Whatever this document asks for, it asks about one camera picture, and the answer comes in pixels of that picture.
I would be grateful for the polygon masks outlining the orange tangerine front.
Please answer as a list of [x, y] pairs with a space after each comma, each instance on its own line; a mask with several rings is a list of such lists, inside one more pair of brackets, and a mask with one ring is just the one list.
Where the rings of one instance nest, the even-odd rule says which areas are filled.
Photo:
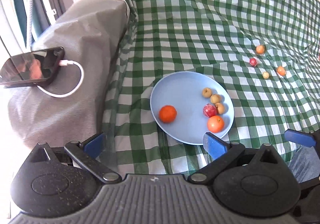
[[163, 123], [172, 123], [177, 116], [176, 108], [174, 108], [172, 105], [166, 105], [163, 106], [159, 111], [159, 119]]

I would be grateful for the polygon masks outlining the grey curtain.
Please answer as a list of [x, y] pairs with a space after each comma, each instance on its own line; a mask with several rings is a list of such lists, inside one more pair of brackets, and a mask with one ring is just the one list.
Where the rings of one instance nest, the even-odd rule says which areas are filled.
[[25, 52], [64, 12], [62, 0], [1, 0], [1, 51]]

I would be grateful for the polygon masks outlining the tan longan fruit in plate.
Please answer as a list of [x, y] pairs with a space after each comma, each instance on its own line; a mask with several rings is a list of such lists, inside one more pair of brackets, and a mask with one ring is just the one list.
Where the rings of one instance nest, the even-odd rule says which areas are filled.
[[211, 95], [210, 97], [210, 102], [212, 104], [217, 104], [217, 103], [220, 103], [221, 102], [221, 96], [219, 94], [213, 94]]

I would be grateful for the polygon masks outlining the blue round plate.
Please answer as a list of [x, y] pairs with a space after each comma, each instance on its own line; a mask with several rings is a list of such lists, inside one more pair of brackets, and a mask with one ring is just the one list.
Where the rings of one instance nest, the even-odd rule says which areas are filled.
[[[158, 126], [170, 137], [191, 145], [203, 145], [203, 135], [208, 132], [208, 117], [203, 108], [210, 100], [202, 95], [204, 88], [219, 94], [225, 113], [221, 116], [225, 126], [216, 136], [224, 138], [234, 121], [234, 106], [227, 91], [212, 78], [191, 71], [181, 71], [163, 77], [154, 86], [150, 96], [150, 110]], [[171, 105], [177, 111], [172, 123], [163, 123], [159, 112]]]

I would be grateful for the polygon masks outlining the black smartphone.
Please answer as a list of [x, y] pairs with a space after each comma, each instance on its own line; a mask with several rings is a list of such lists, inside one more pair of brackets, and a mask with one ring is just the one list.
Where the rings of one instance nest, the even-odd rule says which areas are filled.
[[63, 47], [55, 47], [12, 56], [1, 68], [1, 85], [7, 88], [47, 86], [56, 77]]

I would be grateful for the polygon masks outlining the tan longan fruit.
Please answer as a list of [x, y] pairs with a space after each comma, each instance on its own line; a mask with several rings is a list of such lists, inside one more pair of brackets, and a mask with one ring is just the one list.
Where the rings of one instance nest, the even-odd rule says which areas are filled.
[[204, 98], [210, 98], [212, 96], [212, 90], [209, 87], [206, 87], [202, 90], [202, 96]]
[[210, 102], [212, 104], [217, 104], [217, 103], [220, 103], [221, 102], [221, 96], [219, 94], [213, 94], [211, 95], [210, 97]]
[[263, 73], [263, 78], [264, 79], [268, 79], [270, 77], [269, 73], [268, 72], [264, 72]]

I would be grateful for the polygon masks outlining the red lychee fruit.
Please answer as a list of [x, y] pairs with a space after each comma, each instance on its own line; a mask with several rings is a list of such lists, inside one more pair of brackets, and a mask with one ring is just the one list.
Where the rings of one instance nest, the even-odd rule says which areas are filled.
[[256, 67], [258, 65], [258, 61], [256, 58], [250, 58], [249, 64], [253, 67]]
[[212, 104], [206, 104], [203, 108], [203, 114], [208, 118], [217, 115], [216, 107]]

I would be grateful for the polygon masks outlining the red lychee fruit far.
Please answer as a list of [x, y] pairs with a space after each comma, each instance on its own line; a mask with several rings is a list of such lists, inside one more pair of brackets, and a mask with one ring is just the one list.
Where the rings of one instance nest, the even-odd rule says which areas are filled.
[[256, 67], [258, 65], [258, 61], [256, 58], [250, 58], [249, 64], [253, 67]]

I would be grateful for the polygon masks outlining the green white checkered cloth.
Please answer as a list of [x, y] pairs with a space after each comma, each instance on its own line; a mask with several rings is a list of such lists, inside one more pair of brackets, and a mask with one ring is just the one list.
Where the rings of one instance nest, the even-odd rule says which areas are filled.
[[297, 158], [300, 146], [284, 131], [319, 129], [319, 0], [126, 1], [130, 23], [106, 96], [111, 148], [102, 161], [116, 156], [122, 174], [191, 174], [211, 161], [203, 148], [166, 135], [151, 114], [153, 87], [176, 71], [205, 74], [227, 90], [235, 107], [227, 141], [270, 143], [285, 162]]

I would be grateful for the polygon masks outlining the red lychee fruit front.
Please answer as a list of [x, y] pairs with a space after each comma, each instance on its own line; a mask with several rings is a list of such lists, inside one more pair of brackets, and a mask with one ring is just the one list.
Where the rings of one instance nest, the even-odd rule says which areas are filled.
[[208, 118], [217, 115], [216, 107], [212, 104], [206, 104], [203, 108], [203, 114]]

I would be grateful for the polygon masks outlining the small orange fruit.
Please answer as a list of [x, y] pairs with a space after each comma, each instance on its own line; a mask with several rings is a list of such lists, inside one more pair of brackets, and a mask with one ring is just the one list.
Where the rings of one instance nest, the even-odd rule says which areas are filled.
[[283, 66], [278, 66], [277, 73], [279, 75], [281, 75], [281, 76], [285, 76], [286, 75], [286, 69]]
[[257, 54], [263, 55], [265, 52], [265, 46], [264, 45], [256, 46], [255, 51]]
[[215, 115], [208, 119], [207, 128], [212, 133], [219, 133], [223, 130], [225, 122], [221, 116]]

